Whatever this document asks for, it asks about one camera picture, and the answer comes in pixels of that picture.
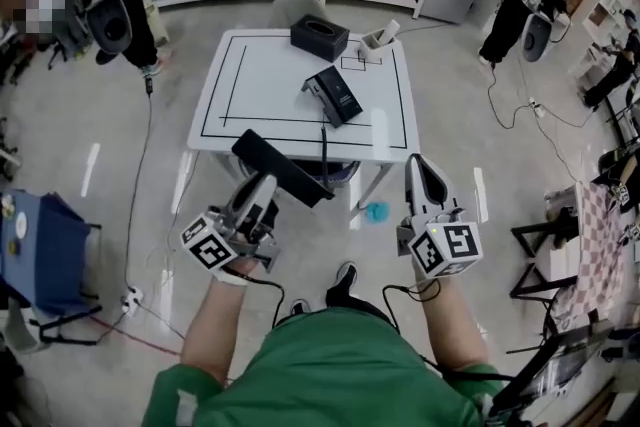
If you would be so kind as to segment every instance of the white sneaker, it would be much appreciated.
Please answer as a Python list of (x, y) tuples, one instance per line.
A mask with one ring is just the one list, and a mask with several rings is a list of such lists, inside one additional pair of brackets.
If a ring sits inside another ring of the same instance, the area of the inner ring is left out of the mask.
[(478, 49), (478, 59), (480, 60), (480, 62), (482, 64), (484, 64), (485, 66), (489, 66), (491, 63), (489, 61), (487, 61), (484, 57), (482, 57), (482, 55), (480, 54), (480, 50), (482, 50), (482, 47), (480, 47)]
[(151, 66), (143, 66), (140, 68), (140, 73), (143, 77), (155, 77), (164, 69), (164, 61), (160, 58)]
[(158, 51), (158, 58), (156, 59), (155, 64), (140, 68), (142, 76), (155, 77), (158, 75), (162, 70), (164, 70), (172, 55), (173, 52), (170, 49)]

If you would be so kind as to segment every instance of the white pen holder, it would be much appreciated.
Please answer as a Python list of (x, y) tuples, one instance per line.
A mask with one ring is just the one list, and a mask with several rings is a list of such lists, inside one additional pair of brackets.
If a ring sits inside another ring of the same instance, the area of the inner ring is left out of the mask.
[(391, 38), (389, 43), (380, 46), (378, 39), (383, 33), (384, 29), (379, 29), (362, 36), (360, 40), (360, 52), (362, 52), (367, 61), (377, 61), (391, 53), (391, 45), (396, 41), (396, 38)]

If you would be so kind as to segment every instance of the blue object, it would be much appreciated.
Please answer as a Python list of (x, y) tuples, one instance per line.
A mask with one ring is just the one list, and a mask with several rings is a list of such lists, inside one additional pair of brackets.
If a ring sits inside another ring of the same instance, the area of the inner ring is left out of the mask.
[(389, 219), (388, 203), (369, 203), (364, 209), (365, 217), (371, 224), (379, 224)]
[[(91, 227), (57, 194), (39, 197), (10, 189), (15, 213), (2, 218), (0, 276), (44, 313), (66, 315), (87, 311), (80, 295), (85, 243)], [(27, 217), (24, 238), (16, 234), (18, 214)], [(17, 254), (9, 253), (16, 241)]]

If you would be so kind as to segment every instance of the person's hand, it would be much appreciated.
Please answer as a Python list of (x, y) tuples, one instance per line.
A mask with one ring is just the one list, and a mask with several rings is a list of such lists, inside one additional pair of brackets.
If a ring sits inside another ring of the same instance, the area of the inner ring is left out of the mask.
[(255, 258), (239, 256), (232, 262), (228, 263), (226, 266), (236, 272), (239, 272), (240, 274), (248, 276), (249, 274), (251, 274), (251, 271), (256, 268), (256, 265), (258, 265), (258, 260), (256, 260)]

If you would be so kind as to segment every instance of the concrete floor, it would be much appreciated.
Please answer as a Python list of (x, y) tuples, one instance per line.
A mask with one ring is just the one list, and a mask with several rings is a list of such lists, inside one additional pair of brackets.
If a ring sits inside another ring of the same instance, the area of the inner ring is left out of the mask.
[[(328, 11), (335, 22), (353, 32), (384, 26), (391, 17), (403, 29), (439, 24), (411, 20), (395, 10), (364, 3), (330, 4)], [(180, 229), (196, 214), (207, 205), (226, 202), (232, 191), (232, 183), (219, 165), (201, 153), (175, 228), (167, 235), (180, 162), (188, 158), (188, 153), (183, 157), (189, 151), (187, 133), (223, 32), (264, 27), (268, 13), (269, 2), (260, 0), (163, 12), (174, 55), (155, 81), (152, 132), (133, 216), (128, 280), (144, 290), (147, 307), (182, 333), (199, 306), (209, 277), (180, 249), (174, 252), (171, 248), (178, 247)], [(476, 57), (482, 40), (476, 27), (437, 27), (408, 32), (400, 39), (412, 82), (422, 152), (449, 174), (471, 219), (477, 215), (474, 168), (482, 169), (489, 213), (488, 221), (480, 225), (485, 258), (458, 281), (487, 332), (493, 363), (503, 373), (516, 373), (531, 354), (509, 356), (505, 351), (538, 343), (543, 309), (539, 304), (509, 298), (508, 292), (525, 265), (524, 254), (509, 229), (543, 221), (545, 191), (564, 188), (573, 181), (529, 111), (518, 114), (510, 131), (500, 128), (494, 119), (487, 100), (491, 74)], [(122, 57), (99, 68), (91, 55), (79, 62), (59, 62), (47, 71), (48, 57), (48, 53), (38, 55), (19, 86), (5, 86), (1, 93), (2, 109), (10, 120), (9, 141), (20, 148), (24, 160), (14, 186), (38, 194), (55, 190), (85, 219), (104, 225), (102, 253), (93, 241), (87, 282), (105, 304), (100, 318), (114, 322), (124, 289), (129, 202), (147, 123), (144, 85), (137, 70)], [(585, 119), (588, 112), (566, 76), (566, 63), (554, 62), (550, 56), (539, 63), (523, 63), (522, 68), (526, 84), (512, 51), (496, 69), (492, 96), (504, 122), (509, 123), (514, 109), (532, 96), (573, 123)], [(615, 145), (601, 112), (583, 129), (559, 124), (549, 115), (541, 124), (557, 141), (578, 179), (595, 176), (597, 158)], [(83, 196), (87, 159), (95, 144), (100, 149)], [(372, 173), (373, 169), (365, 168), (364, 179)], [(298, 297), (320, 308), (323, 291), (346, 259), (359, 265), (356, 293), (382, 309), (385, 284), (410, 283), (409, 260), (399, 260), (395, 254), (395, 226), (406, 215), (402, 173), (396, 173), (380, 195), (379, 199), (391, 207), (385, 224), (363, 221), (360, 229), (350, 229), (348, 197), (345, 189), (336, 200), (323, 202), (313, 211), (287, 198), (281, 201), (277, 238), (284, 252), (270, 278), (286, 289), (285, 311)], [(277, 298), (269, 288), (249, 287), (231, 377), (242, 372), (268, 333)], [(428, 356), (427, 330), (419, 305), (402, 295), (392, 296), (391, 303), (403, 335)], [(76, 324), (65, 333), (98, 337), (104, 331), (90, 321)], [(147, 312), (127, 318), (119, 328), (170, 351), (180, 350), (180, 338)], [(139, 423), (156, 373), (177, 358), (114, 332), (95, 348), (53, 346), (20, 357), (20, 361), (28, 375), (44, 385), (54, 425), (99, 427)], [(537, 417), (537, 423), (560, 424), (613, 371), (613, 366), (592, 359), (566, 398), (540, 401), (528, 416)], [(34, 394), (44, 410), (42, 390), (36, 388)]]

